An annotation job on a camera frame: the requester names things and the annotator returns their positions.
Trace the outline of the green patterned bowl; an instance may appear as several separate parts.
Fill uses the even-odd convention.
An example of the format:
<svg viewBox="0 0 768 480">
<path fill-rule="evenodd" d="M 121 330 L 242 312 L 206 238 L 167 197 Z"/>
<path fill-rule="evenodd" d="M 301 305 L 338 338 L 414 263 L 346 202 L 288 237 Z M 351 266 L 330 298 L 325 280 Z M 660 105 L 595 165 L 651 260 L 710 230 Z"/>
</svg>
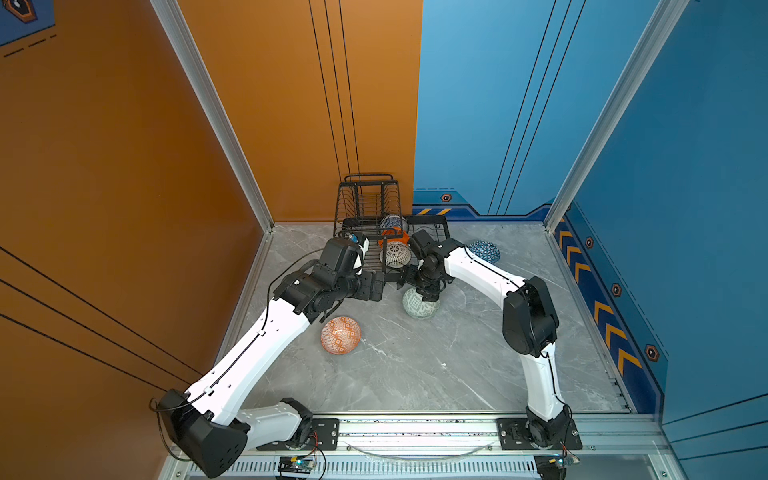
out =
<svg viewBox="0 0 768 480">
<path fill-rule="evenodd" d="M 415 287 L 409 288 L 402 297 L 405 312 L 412 318 L 424 320 L 433 317 L 439 309 L 440 302 L 426 301 Z"/>
</svg>

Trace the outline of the white brown striped bowl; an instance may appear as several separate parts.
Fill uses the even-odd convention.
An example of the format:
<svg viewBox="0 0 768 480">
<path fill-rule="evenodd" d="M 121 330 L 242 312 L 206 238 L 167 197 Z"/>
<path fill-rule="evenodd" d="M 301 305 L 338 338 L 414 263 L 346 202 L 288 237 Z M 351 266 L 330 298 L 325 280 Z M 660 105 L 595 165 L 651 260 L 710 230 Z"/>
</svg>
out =
<svg viewBox="0 0 768 480">
<path fill-rule="evenodd" d="M 401 242 L 388 242 L 379 254 L 381 263 L 387 268 L 400 269 L 412 259 L 410 248 Z"/>
</svg>

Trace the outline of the plain orange bowl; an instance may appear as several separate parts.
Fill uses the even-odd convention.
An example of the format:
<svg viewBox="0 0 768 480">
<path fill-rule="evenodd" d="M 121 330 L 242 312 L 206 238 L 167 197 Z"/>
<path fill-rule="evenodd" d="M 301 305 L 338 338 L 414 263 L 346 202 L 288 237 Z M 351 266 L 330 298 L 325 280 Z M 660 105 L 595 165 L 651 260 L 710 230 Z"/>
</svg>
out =
<svg viewBox="0 0 768 480">
<path fill-rule="evenodd" d="M 393 228 L 382 230 L 381 238 L 378 240 L 379 246 L 384 247 L 385 245 L 392 242 L 399 242 L 399 243 L 408 245 L 409 235 L 399 227 L 393 227 Z"/>
</svg>

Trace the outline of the red orange patterned bowl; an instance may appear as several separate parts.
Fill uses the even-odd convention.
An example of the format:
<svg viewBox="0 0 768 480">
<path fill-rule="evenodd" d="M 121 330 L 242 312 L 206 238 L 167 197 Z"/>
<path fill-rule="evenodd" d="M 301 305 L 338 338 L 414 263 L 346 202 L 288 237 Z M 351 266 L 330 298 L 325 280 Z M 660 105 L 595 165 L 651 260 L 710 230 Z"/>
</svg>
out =
<svg viewBox="0 0 768 480">
<path fill-rule="evenodd" d="M 323 349 L 332 355 L 351 353 L 359 344 L 362 331 L 359 323 L 347 316 L 326 322 L 320 334 Z"/>
</svg>

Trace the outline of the blue floral bowl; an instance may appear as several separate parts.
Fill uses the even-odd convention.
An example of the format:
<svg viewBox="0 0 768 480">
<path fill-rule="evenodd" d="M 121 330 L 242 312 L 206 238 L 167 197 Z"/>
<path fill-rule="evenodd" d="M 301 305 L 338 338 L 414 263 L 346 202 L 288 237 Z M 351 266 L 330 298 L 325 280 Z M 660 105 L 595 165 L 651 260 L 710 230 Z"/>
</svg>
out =
<svg viewBox="0 0 768 480">
<path fill-rule="evenodd" d="M 379 227 L 382 230 L 400 230 L 406 232 L 408 230 L 408 223 L 403 216 L 390 214 L 380 221 Z"/>
</svg>

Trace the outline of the black wire dish rack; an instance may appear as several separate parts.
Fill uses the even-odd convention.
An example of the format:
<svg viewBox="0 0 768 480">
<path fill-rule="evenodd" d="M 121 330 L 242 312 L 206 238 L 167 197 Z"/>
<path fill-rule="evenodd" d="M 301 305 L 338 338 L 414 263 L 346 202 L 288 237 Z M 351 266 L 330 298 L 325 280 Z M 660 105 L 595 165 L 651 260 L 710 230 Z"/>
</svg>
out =
<svg viewBox="0 0 768 480">
<path fill-rule="evenodd" d="M 406 265 L 418 260 L 397 260 L 392 248 L 406 248 L 410 236 L 418 231 L 427 232 L 435 240 L 450 236 L 446 218 L 403 212 L 399 182 L 391 174 L 358 173 L 343 177 L 337 191 L 333 235 L 369 241 L 364 259 L 366 269 L 380 270 L 388 282 L 396 281 Z"/>
</svg>

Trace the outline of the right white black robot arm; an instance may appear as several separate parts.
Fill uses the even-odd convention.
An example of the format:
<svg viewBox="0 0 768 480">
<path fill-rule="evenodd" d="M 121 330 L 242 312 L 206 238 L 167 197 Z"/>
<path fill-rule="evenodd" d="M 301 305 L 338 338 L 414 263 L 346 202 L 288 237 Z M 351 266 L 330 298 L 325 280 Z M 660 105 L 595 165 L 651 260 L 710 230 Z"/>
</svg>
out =
<svg viewBox="0 0 768 480">
<path fill-rule="evenodd" d="M 527 431 L 541 449 L 565 448 L 574 427 L 556 367 L 560 321 L 546 282 L 506 272 L 461 242 L 436 240 L 420 230 L 408 242 L 418 263 L 403 269 L 398 285 L 409 284 L 425 301 L 436 301 L 458 279 L 502 310 L 502 336 L 521 359 L 527 388 Z"/>
</svg>

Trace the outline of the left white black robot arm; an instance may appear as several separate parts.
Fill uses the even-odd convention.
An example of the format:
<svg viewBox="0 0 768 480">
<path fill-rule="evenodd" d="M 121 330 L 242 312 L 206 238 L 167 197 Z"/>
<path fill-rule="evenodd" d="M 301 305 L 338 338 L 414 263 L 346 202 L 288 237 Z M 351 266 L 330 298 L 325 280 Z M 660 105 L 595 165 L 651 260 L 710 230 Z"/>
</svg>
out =
<svg viewBox="0 0 768 480">
<path fill-rule="evenodd" d="M 317 319 L 345 299 L 378 301 L 381 271 L 327 272 L 317 262 L 283 276 L 255 324 L 186 391 L 168 390 L 155 412 L 170 440 L 207 477 L 225 473 L 247 450 L 281 443 L 300 449 L 310 439 L 312 413 L 293 398 L 273 406 L 243 404 L 279 355 Z"/>
</svg>

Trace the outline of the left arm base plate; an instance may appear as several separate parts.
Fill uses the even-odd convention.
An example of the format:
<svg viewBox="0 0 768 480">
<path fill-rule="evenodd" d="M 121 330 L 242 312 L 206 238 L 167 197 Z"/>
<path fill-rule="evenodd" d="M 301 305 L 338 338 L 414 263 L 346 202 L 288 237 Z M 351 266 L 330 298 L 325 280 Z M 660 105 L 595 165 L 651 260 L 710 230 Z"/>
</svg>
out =
<svg viewBox="0 0 768 480">
<path fill-rule="evenodd" d="M 319 447 L 324 452 L 335 451 L 338 446 L 340 420 L 334 417 L 313 418 L 306 430 L 306 437 L 299 440 L 274 441 L 257 448 L 258 451 L 300 451 L 309 452 Z"/>
</svg>

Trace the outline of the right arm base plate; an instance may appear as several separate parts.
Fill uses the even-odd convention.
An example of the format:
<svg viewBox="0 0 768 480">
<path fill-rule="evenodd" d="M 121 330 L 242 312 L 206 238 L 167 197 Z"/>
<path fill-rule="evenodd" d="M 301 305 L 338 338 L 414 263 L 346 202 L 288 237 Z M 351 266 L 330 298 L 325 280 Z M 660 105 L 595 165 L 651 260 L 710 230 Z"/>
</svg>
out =
<svg viewBox="0 0 768 480">
<path fill-rule="evenodd" d="M 550 422 L 527 418 L 499 418 L 495 424 L 503 450 L 578 451 L 583 449 L 575 422 L 567 418 Z"/>
</svg>

